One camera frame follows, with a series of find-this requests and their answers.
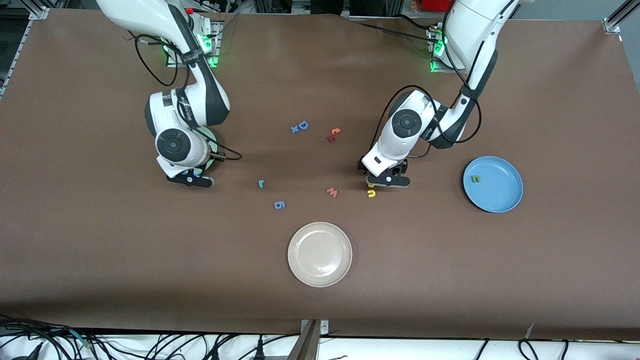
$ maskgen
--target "white plate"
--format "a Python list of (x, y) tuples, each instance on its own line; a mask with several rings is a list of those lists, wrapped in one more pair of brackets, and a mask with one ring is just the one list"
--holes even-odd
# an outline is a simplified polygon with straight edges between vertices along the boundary
[(289, 267), (298, 280), (315, 288), (340, 281), (351, 266), (351, 243), (328, 222), (304, 225), (289, 243)]

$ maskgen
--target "black cable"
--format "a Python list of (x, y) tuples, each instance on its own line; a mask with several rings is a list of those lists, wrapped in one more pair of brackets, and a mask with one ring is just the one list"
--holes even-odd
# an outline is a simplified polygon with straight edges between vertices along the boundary
[(12, 317), (10, 317), (10, 316), (6, 316), (6, 315), (3, 315), (3, 314), (0, 314), (0, 316), (2, 316), (2, 317), (4, 317), (4, 318), (6, 318), (6, 319), (8, 319), (8, 320), (11, 320), (12, 322), (15, 322), (15, 324), (16, 324), (17, 326), (22, 327), (23, 329), (25, 329), (25, 330), (26, 330), (26, 331), (28, 331), (28, 332), (29, 332), (29, 331), (30, 331), (30, 332), (34, 332), (34, 333), (38, 334), (40, 337), (45, 338), (45, 339), (46, 339), (48, 342), (50, 342), (50, 343), (51, 343), (51, 345), (53, 345), (53, 347), (56, 349), (56, 353), (57, 353), (57, 355), (58, 355), (58, 360), (62, 360), (62, 356), (60, 355), (60, 353), (64, 354), (64, 356), (67, 358), (67, 360), (73, 360), (73, 359), (69, 356), (69, 354), (68, 354), (68, 352), (65, 350), (65, 348), (64, 348), (64, 347), (62, 347), (62, 345), (60, 345), (60, 343), (58, 343), (56, 340), (54, 340), (52, 336), (49, 336), (48, 334), (46, 334), (46, 333), (42, 332), (42, 331), (41, 331), (41, 330), (39, 330), (39, 329), (36, 329), (35, 327), (31, 327), (31, 328), (29, 328), (29, 327), (27, 327), (27, 325), (25, 325), (24, 323), (20, 322), (18, 319), (14, 319), (14, 318), (12, 318)]
[(0, 321), (0, 325), (2, 326), (6, 326), (7, 324), (15, 324), (15, 326), (21, 326), (26, 324), (26, 325), (32, 325), (32, 326), (39, 326), (39, 327), (52, 327), (52, 328), (63, 328), (63, 329), (71, 329), (71, 327), (66, 326), (66, 325), (59, 325), (56, 323), (49, 323), (49, 322), (42, 322), (40, 320), (33, 320), (33, 319), (27, 319), (27, 318), (14, 318), (8, 315), (4, 315), (4, 314), (0, 314), (0, 316), (2, 316), (3, 318), (7, 319), (8, 322), (3, 322)]
[(107, 349), (107, 346), (102, 342), (102, 340), (99, 340), (97, 342), (98, 347), (102, 350), (103, 353), (105, 353), (107, 355), (107, 357), (109, 358), (109, 360), (114, 360), (113, 356), (111, 356), (111, 352), (109, 352), (109, 349)]
[[(273, 339), (270, 339), (270, 340), (267, 340), (267, 341), (263, 342), (261, 346), (267, 345), (268, 343), (272, 343), (272, 342), (274, 342), (276, 340), (280, 340), (282, 338), (288, 338), (290, 336), (297, 336), (297, 335), (298, 334), (281, 335), (281, 336), (278, 336), (277, 338), (273, 338)], [(251, 353), (256, 351), (256, 350), (258, 350), (258, 347), (255, 347), (255, 348), (249, 350), (245, 355), (242, 355), (241, 357), (239, 357), (238, 360), (244, 359), (246, 356), (251, 355)]]
[(14, 336), (14, 337), (13, 337), (13, 339), (11, 339), (11, 340), (7, 341), (6, 343), (4, 343), (4, 344), (0, 345), (0, 348), (3, 348), (5, 345), (9, 344), (9, 343), (10, 343), (10, 342), (12, 342), (13, 340), (16, 340), (16, 339), (21, 338), (22, 336), (23, 336), (23, 335), (17, 335), (17, 336)]
[[(141, 37), (146, 37), (144, 34), (142, 35), (133, 35), (133, 33), (129, 30), (127, 30), (129, 32), (129, 34), (131, 34), (132, 38), (128, 39), (128, 40), (134, 40), (134, 46), (136, 48), (136, 54), (138, 54), (138, 58), (140, 59), (140, 62), (142, 62), (142, 65), (144, 65), (145, 69), (147, 71), (149, 71), (149, 74), (151, 74), (151, 76), (154, 77), (154, 79), (156, 79), (156, 81), (164, 86), (172, 86), (175, 83), (175, 79), (178, 76), (178, 64), (175, 65), (175, 71), (173, 72), (173, 79), (171, 79), (170, 83), (165, 83), (164, 81), (160, 80), (159, 77), (156, 76), (156, 74), (154, 74), (153, 70), (151, 70), (151, 68), (147, 65), (147, 62), (145, 61), (145, 59), (142, 57), (142, 54), (140, 54), (140, 49), (138, 48), (138, 43), (140, 42), (140, 38)], [(149, 45), (165, 45), (162, 44), (162, 41), (157, 41), (156, 43), (148, 43)]]
[[(448, 16), (449, 16), (449, 14), (451, 13), (451, 9), (453, 8), (453, 4), (454, 4), (454, 3), (455, 3), (455, 0), (453, 0), (453, 1), (451, 1), (451, 2), (449, 3), (449, 7), (448, 7), (448, 9), (447, 9), (447, 12), (445, 13), (444, 18), (442, 19), (442, 40), (443, 40), (443, 41), (444, 41), (444, 40), (445, 40), (445, 38), (446, 38), (446, 34), (445, 34), (445, 26), (446, 26), (447, 18), (448, 18)], [(502, 15), (502, 14), (504, 13), (504, 11), (506, 11), (506, 9), (507, 9), (508, 7), (509, 7), (509, 6), (507, 5), (507, 6), (502, 10), (502, 12), (500, 13), (500, 15)], [(417, 27), (417, 28), (420, 28), (420, 29), (429, 29), (427, 26), (420, 25), (420, 24), (416, 23), (415, 21), (411, 20), (411, 18), (409, 18), (409, 17), (407, 17), (407, 16), (405, 16), (405, 15), (397, 14), (396, 16), (397, 16), (397, 17), (401, 17), (401, 18), (403, 18), (403, 19), (408, 20), (412, 25), (414, 25), (414, 26), (415, 26), (415, 27)], [(478, 51), (476, 52), (476, 57), (474, 58), (474, 65), (476, 64), (476, 60), (477, 60), (478, 56), (480, 55), (480, 50), (482, 49), (482, 45), (484, 45), (484, 42), (482, 42), (482, 44), (480, 44), (480, 47), (478, 48)], [(444, 51), (445, 51), (445, 54), (447, 55), (447, 59), (449, 60), (449, 62), (450, 62), (450, 63), (451, 63), (451, 65), (452, 65), (452, 67), (451, 67), (451, 68), (455, 71), (456, 75), (458, 75), (458, 77), (460, 78), (460, 81), (462, 81), (462, 83), (464, 84), (465, 88), (470, 89), (470, 87), (469, 87), (469, 83), (468, 83), (468, 79), (469, 79), (469, 77), (471, 76), (471, 70), (473, 69), (473, 66), (472, 66), (472, 68), (469, 70), (469, 74), (468, 74), (467, 79), (465, 79), (465, 78), (462, 76), (462, 74), (460, 73), (460, 71), (458, 70), (458, 67), (456, 66), (456, 64), (453, 62), (453, 60), (452, 60), (452, 58), (451, 58), (451, 55), (449, 54), (449, 47), (448, 47), (448, 46), (446, 46), (446, 44), (445, 44), (445, 46), (444, 46)], [(427, 92), (426, 92), (424, 89), (422, 89), (421, 87), (416, 86), (416, 88), (418, 88), (420, 91), (423, 91), (425, 94), (427, 94), (427, 96), (429, 96), (429, 100), (431, 101), (431, 104), (433, 105), (433, 109), (434, 109), (434, 111), (435, 111), (435, 103), (433, 102), (433, 98), (432, 98), (432, 96), (430, 96), (430, 95), (429, 95), (429, 93), (427, 93)], [(445, 140), (447, 140), (448, 142), (451, 142), (451, 143), (454, 143), (454, 144), (456, 144), (456, 143), (465, 143), (465, 142), (467, 142), (467, 141), (469, 141), (469, 140), (473, 139), (473, 137), (474, 137), (474, 136), (478, 133), (478, 131), (480, 130), (480, 127), (482, 126), (482, 109), (480, 108), (480, 102), (478, 102), (478, 100), (477, 100), (477, 99), (470, 99), (470, 100), (471, 100), (471, 101), (473, 101), (473, 106), (475, 106), (475, 107), (477, 108), (477, 110), (478, 110), (478, 125), (477, 125), (477, 127), (476, 127), (476, 130), (474, 130), (474, 132), (473, 132), (473, 133), (472, 133), (468, 138), (466, 138), (466, 139), (464, 139), (464, 140), (453, 140), (453, 139), (450, 139), (450, 138), (449, 138), (449, 137), (444, 133), (444, 131), (442, 131), (442, 128), (441, 128), (441, 126), (440, 126), (440, 121), (436, 121), (436, 125), (438, 126), (438, 130), (439, 130), (440, 134), (442, 134), (442, 137), (443, 137)]]
[(169, 346), (170, 343), (173, 343), (174, 341), (178, 340), (179, 338), (181, 338), (183, 336), (186, 336), (186, 334), (180, 334), (180, 335), (176, 336), (175, 338), (171, 339), (170, 341), (167, 341), (167, 343), (164, 344), (161, 348), (159, 348), (157, 350), (156, 354), (151, 358), (148, 357), (151, 354), (151, 350), (152, 349), (150, 349), (149, 352), (147, 353), (147, 356), (145, 356), (145, 359), (146, 360), (149, 360), (149, 359), (155, 360), (156, 359), (156, 355), (160, 354), (164, 348), (166, 348), (167, 346)]
[(202, 341), (204, 341), (204, 354), (207, 355), (209, 353), (209, 342), (206, 337), (202, 338)]
[(73, 360), (83, 360), (82, 355), (80, 354), (80, 347), (77, 344), (77, 339), (73, 338), (73, 339), (69, 339), (69, 338), (63, 338), (64, 340), (67, 341), (67, 343), (69, 343), (69, 345), (71, 345), (71, 349), (73, 349), (74, 351), (74, 358)]
[(411, 159), (420, 159), (423, 158), (425, 156), (427, 156), (427, 154), (429, 154), (429, 150), (431, 150), (431, 144), (429, 144), (429, 146), (427, 147), (427, 151), (424, 152), (424, 154), (422, 155), (407, 155), (407, 158), (411, 158)]
[[(171, 44), (171, 43), (167, 43), (167, 42), (165, 42), (165, 41), (162, 41), (162, 39), (160, 39), (160, 38), (158, 38), (158, 37), (155, 37), (154, 35), (149, 35), (149, 34), (134, 35), (131, 31), (129, 31), (129, 34), (131, 34), (131, 36), (132, 36), (132, 37), (131, 37), (130, 39), (126, 39), (126, 40), (132, 40), (132, 39), (135, 39), (135, 40), (136, 40), (136, 51), (138, 52), (138, 57), (140, 57), (140, 60), (142, 61), (142, 64), (143, 64), (143, 65), (145, 66), (145, 68), (149, 71), (149, 73), (150, 73), (150, 74), (151, 74), (151, 75), (152, 75), (156, 80), (158, 80), (158, 82), (160, 82), (160, 84), (165, 85), (165, 86), (170, 86), (170, 85), (172, 85), (172, 84), (174, 83), (174, 81), (175, 81), (175, 75), (176, 75), (176, 74), (177, 74), (177, 72), (178, 72), (177, 64), (176, 64), (175, 74), (174, 74), (174, 77), (173, 77), (172, 82), (171, 82), (169, 85), (167, 85), (167, 84), (163, 83), (163, 82), (162, 82), (160, 79), (158, 79), (158, 77), (157, 77), (157, 76), (156, 76), (156, 75), (151, 71), (151, 69), (147, 66), (147, 63), (145, 63), (145, 62), (144, 62), (144, 60), (142, 60), (142, 57), (140, 56), (140, 52), (138, 51), (138, 41), (140, 40), (140, 38), (145, 37), (145, 38), (150, 38), (150, 39), (152, 39), (153, 41), (155, 41), (155, 42), (156, 42), (156, 43), (149, 43), (149, 45), (165, 45), (165, 46), (169, 47), (171, 50), (173, 50), (177, 56), (180, 56), (180, 58), (182, 59), (182, 62), (183, 62), (183, 63), (185, 63), (184, 58), (182, 57), (182, 52), (180, 51), (180, 49), (178, 49), (175, 45), (173, 45), (173, 44)], [(189, 67), (189, 65), (187, 65), (187, 67), (186, 67), (186, 68), (187, 68), (187, 74), (186, 74), (186, 77), (184, 78), (184, 84), (182, 85), (182, 91), (184, 91), (184, 89), (185, 89), (185, 88), (187, 87), (187, 85), (189, 84), (189, 79), (190, 79), (190, 76), (191, 76), (191, 68)], [(235, 157), (235, 158), (227, 158), (226, 156), (225, 156), (225, 157), (218, 157), (218, 158), (223, 159), (223, 160), (230, 160), (230, 161), (237, 161), (237, 160), (242, 159), (242, 154), (241, 154), (241, 153), (239, 153), (239, 152), (237, 152), (237, 151), (235, 151), (235, 150), (233, 150), (233, 149), (231, 149), (231, 148), (229, 148), (229, 147), (226, 147), (226, 146), (224, 146), (224, 145), (220, 144), (219, 142), (217, 142), (216, 140), (214, 140), (213, 138), (211, 138), (209, 135), (207, 135), (207, 134), (203, 133), (203, 132), (202, 132), (201, 130), (199, 130), (198, 128), (193, 127), (191, 124), (189, 124), (189, 123), (186, 121), (186, 119), (184, 118), (184, 113), (185, 113), (185, 110), (186, 110), (186, 109), (185, 109), (185, 106), (184, 106), (184, 104), (182, 104), (180, 101), (178, 101), (178, 109), (179, 109), (179, 110), (178, 110), (178, 115), (180, 116), (180, 118), (182, 119), (182, 121), (184, 121), (184, 122), (185, 122), (185, 124), (187, 124), (187, 125), (191, 128), (191, 130), (193, 130), (193, 131), (195, 131), (195, 132), (199, 133), (200, 135), (202, 135), (202, 136), (203, 136), (207, 141), (212, 142), (212, 143), (216, 144), (217, 146), (221, 147), (222, 149), (225, 149), (225, 150), (227, 150), (227, 151), (229, 151), (229, 152), (231, 152), (231, 153), (233, 153), (233, 154), (235, 154), (235, 155), (236, 155), (236, 157)]]
[(518, 350), (520, 351), (520, 355), (522, 355), (522, 357), (524, 357), (526, 360), (532, 360), (532, 359), (530, 359), (528, 356), (526, 356), (524, 354), (524, 351), (522, 350), (522, 344), (527, 344), (529, 346), (529, 349), (531, 349), (531, 353), (533, 354), (533, 358), (535, 358), (535, 360), (539, 360), (538, 359), (538, 355), (536, 354), (536, 351), (533, 350), (533, 346), (531, 345), (531, 343), (529, 343), (529, 340), (527, 340), (527, 339), (522, 339), (522, 340), (518, 341)]
[(230, 28), (231, 24), (234, 24), (234, 21), (236, 21), (236, 19), (238, 18), (238, 14), (239, 13), (235, 13), (231, 20), (229, 20), (229, 22), (222, 27), (222, 30), (220, 30), (218, 34), (216, 34), (217, 37), (222, 35), (222, 33), (224, 33), (227, 28)]
[(423, 29), (423, 30), (428, 30), (429, 29), (429, 26), (420, 25), (417, 22), (413, 21), (413, 19), (410, 18), (409, 16), (406, 16), (405, 14), (397, 13), (393, 17), (401, 17), (404, 20), (407, 20), (408, 22), (411, 22), (411, 25), (415, 26), (416, 28)]
[(257, 349), (255, 351), (255, 355), (253, 356), (253, 360), (265, 360), (266, 356), (264, 355), (264, 349), (263, 349), (263, 343), (262, 343), (262, 334), (260, 334), (260, 337), (258, 338), (258, 346)]
[[(564, 347), (562, 350), (562, 355), (560, 355), (560, 360), (564, 360), (564, 357), (566, 356), (566, 351), (569, 350), (569, 340), (563, 340), (563, 343), (564, 343)], [(522, 357), (524, 357), (526, 360), (532, 360), (524, 354), (524, 351), (522, 350), (522, 344), (527, 344), (527, 346), (529, 346), (529, 349), (531, 350), (531, 353), (533, 354), (533, 358), (535, 360), (538, 360), (538, 355), (536, 354), (536, 351), (533, 349), (533, 345), (531, 345), (531, 343), (529, 343), (529, 340), (527, 339), (522, 339), (518, 341), (518, 350), (520, 351), (520, 355), (522, 355)]]
[(564, 343), (564, 349), (562, 350), (562, 355), (560, 355), (560, 360), (564, 360), (564, 357), (566, 356), (566, 351), (569, 350), (569, 340), (563, 340)]
[[(427, 90), (423, 89), (421, 86), (418, 86), (418, 85), (406, 85), (406, 86), (403, 86), (402, 88), (400, 88), (400, 90), (396, 91), (396, 93), (389, 99), (389, 102), (385, 106), (385, 109), (382, 111), (382, 114), (380, 115), (380, 119), (378, 119), (378, 125), (376, 126), (376, 131), (373, 134), (373, 138), (371, 139), (371, 144), (369, 146), (369, 150), (373, 149), (373, 145), (376, 143), (376, 138), (378, 137), (378, 131), (380, 130), (380, 125), (382, 124), (382, 119), (384, 119), (385, 114), (387, 113), (387, 110), (388, 110), (389, 106), (391, 105), (393, 100), (396, 98), (396, 96), (398, 96), (398, 94), (400, 94), (403, 90), (405, 90), (407, 88), (416, 88), (416, 89), (420, 90), (421, 92), (423, 92), (427, 97), (429, 97), (429, 101), (431, 102), (431, 105), (432, 105), (434, 111), (436, 111), (436, 104), (435, 104), (435, 101), (433, 100), (433, 96), (431, 96), (431, 94), (429, 94), (429, 92)], [(447, 135), (445, 135), (444, 131), (442, 131), (442, 127), (440, 125), (440, 121), (437, 118), (434, 117), (434, 119), (436, 119), (436, 126), (438, 127), (438, 130), (439, 130), (440, 134), (448, 142), (451, 142), (451, 143), (465, 143), (465, 142), (471, 140), (478, 133), (478, 131), (480, 130), (480, 127), (482, 126), (482, 109), (480, 108), (480, 104), (477, 101), (475, 101), (473, 99), (471, 99), (471, 100), (474, 102), (476, 108), (478, 109), (478, 125), (476, 126), (476, 129), (474, 130), (474, 132), (464, 140), (453, 140), (453, 139), (450, 139)], [(417, 157), (418, 158), (425, 157), (427, 153), (425, 153), (422, 156), (417, 156)]]
[(176, 352), (178, 352), (178, 350), (182, 349), (188, 343), (192, 342), (193, 340), (197, 340), (197, 339), (203, 338), (203, 337), (204, 337), (204, 334), (200, 334), (200, 335), (194, 336), (191, 339), (185, 341), (182, 345), (180, 345), (179, 347), (175, 348), (175, 350), (173, 350), (173, 352), (171, 354), (169, 354), (169, 356), (167, 356), (166, 360), (170, 360), (174, 356), (174, 354)]
[(160, 346), (160, 343), (161, 343), (163, 340), (168, 339), (169, 337), (170, 337), (170, 335), (167, 335), (164, 339), (162, 339), (162, 335), (158, 335), (158, 341), (157, 341), (157, 343), (156, 343), (156, 351), (154, 352), (154, 358), (158, 355), (158, 347)]
[(122, 350), (121, 348), (116, 348), (113, 344), (111, 344), (108, 341), (105, 341), (104, 343), (109, 345), (114, 351), (119, 352), (121, 354), (128, 355), (128, 356), (133, 356), (133, 357), (136, 357), (138, 359), (144, 359), (145, 358), (143, 355), (134, 354), (132, 352), (128, 352), (128, 351)]
[(478, 355), (476, 355), (475, 360), (480, 360), (480, 357), (482, 356), (482, 352), (484, 351), (484, 348), (486, 347), (487, 344), (489, 344), (489, 338), (484, 339), (484, 343), (480, 347), (480, 351), (478, 351)]
[(213, 346), (215, 347), (218, 346), (218, 340), (220, 340), (221, 337), (222, 337), (222, 334), (218, 334), (218, 336), (216, 337), (216, 342), (213, 344)]
[(17, 338), (19, 338), (20, 336), (24, 336), (26, 335), (24, 331), (18, 331), (18, 332), (9, 332), (7, 334), (0, 334), (0, 338), (5, 337), (5, 336), (15, 336)]
[(220, 339), (220, 335), (218, 335), (218, 337), (216, 338), (216, 343), (213, 345), (213, 347), (211, 348), (211, 350), (202, 358), (202, 360), (208, 360), (210, 357), (211, 358), (217, 358), (218, 356), (218, 349), (224, 345), (227, 341), (235, 338), (236, 336), (238, 336), (238, 334), (230, 334), (228, 335), (226, 338), (222, 339), (219, 343), (218, 340)]
[(387, 109), (389, 109), (389, 106), (391, 105), (391, 102), (396, 98), (396, 96), (398, 96), (398, 94), (400, 94), (402, 92), (402, 90), (404, 89), (408, 89), (413, 87), (413, 85), (406, 85), (403, 86), (400, 90), (396, 91), (396, 93), (391, 97), (391, 99), (389, 99), (389, 102), (387, 103), (387, 105), (385, 106), (385, 109), (382, 111), (382, 114), (380, 115), (380, 119), (378, 119), (378, 125), (376, 126), (376, 132), (373, 133), (373, 139), (371, 139), (371, 145), (369, 146), (369, 150), (373, 149), (373, 144), (376, 143), (376, 138), (378, 137), (378, 130), (380, 129), (380, 124), (382, 124), (382, 119), (385, 117), (385, 114), (387, 113)]
[(78, 339), (74, 339), (74, 345), (76, 346), (76, 349), (78, 350), (77, 354), (74, 355), (74, 359), (84, 360), (83, 357), (82, 357), (83, 344), (80, 342), (80, 345), (78, 345), (77, 342), (78, 342)]
[(404, 37), (418, 38), (418, 39), (420, 39), (420, 40), (425, 40), (425, 41), (427, 41), (427, 42), (438, 42), (438, 40), (436, 40), (436, 39), (426, 38), (426, 37), (419, 37), (419, 36), (417, 36), (417, 35), (403, 33), (402, 31), (398, 31), (398, 30), (392, 30), (392, 29), (382, 28), (381, 26), (375, 26), (375, 25), (365, 24), (365, 23), (363, 23), (363, 22), (359, 22), (359, 24), (360, 24), (360, 25), (362, 25), (362, 26), (367, 26), (368, 28), (374, 28), (374, 29), (378, 29), (378, 30), (386, 31), (387, 33), (392, 33), (392, 34), (402, 35), (402, 36), (404, 36)]
[(91, 353), (93, 354), (93, 357), (95, 358), (95, 360), (98, 360), (98, 352), (95, 351), (95, 347), (90, 347), (89, 350), (91, 350)]

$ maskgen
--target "blue plate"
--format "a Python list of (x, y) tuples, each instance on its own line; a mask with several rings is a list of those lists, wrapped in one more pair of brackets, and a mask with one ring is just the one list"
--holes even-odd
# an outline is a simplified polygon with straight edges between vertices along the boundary
[(482, 210), (504, 213), (522, 199), (522, 178), (515, 167), (495, 156), (482, 156), (465, 169), (462, 184), (469, 199)]

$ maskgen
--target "metal frame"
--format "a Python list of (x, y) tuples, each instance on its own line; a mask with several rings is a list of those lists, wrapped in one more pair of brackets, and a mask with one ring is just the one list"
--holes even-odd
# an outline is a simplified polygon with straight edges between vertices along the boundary
[(9, 79), (11, 78), (11, 74), (13, 73), (13, 68), (15, 68), (15, 64), (18, 62), (18, 56), (22, 52), (22, 47), (24, 46), (24, 42), (27, 41), (27, 35), (29, 35), (29, 30), (31, 30), (31, 26), (33, 25), (33, 20), (29, 20), (29, 24), (27, 24), (27, 28), (24, 30), (24, 34), (22, 35), (22, 39), (20, 40), (20, 45), (18, 45), (18, 50), (15, 52), (13, 56), (13, 60), (11, 61), (11, 66), (9, 67), (9, 71), (6, 73), (6, 79), (4, 79), (4, 83), (2, 84), (2, 88), (0, 88), (0, 99), (4, 95), (4, 91), (6, 90), (7, 85), (9, 85)]
[[(305, 326), (310, 320), (302, 320), (300, 325), (300, 332), (305, 330)], [(329, 333), (329, 319), (320, 319), (320, 335), (327, 335)]]
[[(346, 4), (345, 0), (345, 4), (343, 4), (343, 9), (344, 6), (350, 6), (351, 4)], [(259, 10), (259, 7), (257, 6), (259, 0), (254, 0), (254, 4), (256, 4), (256, 10), (257, 12), (261, 12)], [(311, 13), (311, 11), (309, 9), (305, 10), (306, 6), (310, 6), (311, 2), (309, 0), (292, 0), (292, 5), (291, 5), (291, 13), (292, 14), (309, 14)], [(402, 13), (402, 10), (404, 8), (404, 0), (385, 0), (385, 7), (384, 7), (384, 16), (382, 17), (392, 17), (393, 15), (397, 14), (397, 13)], [(375, 17), (369, 17), (371, 19), (380, 19), (380, 16), (375, 16)]]
[[(209, 33), (212, 35), (215, 35), (215, 37), (211, 39), (211, 53), (206, 53), (205, 58), (207, 59), (207, 62), (209, 63), (209, 65), (212, 68), (215, 68), (218, 66), (218, 60), (220, 58), (220, 48), (222, 47), (222, 37), (223, 37), (223, 30), (225, 27), (225, 21), (211, 20), (209, 18), (204, 18), (204, 19), (209, 21), (209, 28), (210, 28)], [(167, 58), (165, 62), (165, 65), (167, 67), (186, 67), (182, 63), (182, 60), (175, 55), (175, 52), (173, 50), (165, 48), (164, 51), (167, 54)]]
[(293, 349), (287, 356), (287, 360), (316, 360), (318, 356), (318, 345), (320, 342), (320, 332), (322, 331), (322, 320), (307, 320), (304, 330), (293, 345)]
[(640, 8), (640, 0), (625, 0), (616, 11), (602, 20), (604, 31), (609, 34), (619, 33), (619, 25), (638, 8)]
[(20, 0), (29, 12), (29, 20), (44, 20), (49, 8), (66, 8), (68, 0)]

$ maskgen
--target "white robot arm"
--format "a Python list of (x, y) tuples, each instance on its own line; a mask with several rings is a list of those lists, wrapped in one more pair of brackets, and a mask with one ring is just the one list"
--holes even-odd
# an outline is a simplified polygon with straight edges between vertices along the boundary
[(367, 177), (369, 184), (407, 187), (409, 179), (400, 175), (406, 171), (405, 158), (419, 138), (436, 149), (460, 142), (469, 115), (495, 66), (498, 34), (518, 4), (518, 0), (457, 0), (454, 3), (444, 25), (443, 41), (443, 46), (451, 50), (452, 62), (448, 55), (441, 60), (449, 67), (466, 70), (468, 87), (462, 86), (451, 108), (435, 101), (426, 91), (414, 90), (400, 95), (378, 141), (362, 158), (362, 164), (372, 174)]
[(186, 13), (171, 0), (97, 0), (109, 20), (129, 31), (171, 41), (193, 73), (196, 83), (152, 94), (145, 119), (156, 138), (157, 161), (173, 182), (203, 187), (212, 179), (181, 176), (211, 158), (206, 126), (221, 124), (230, 106), (224, 89), (213, 75), (202, 48), (189, 28)]

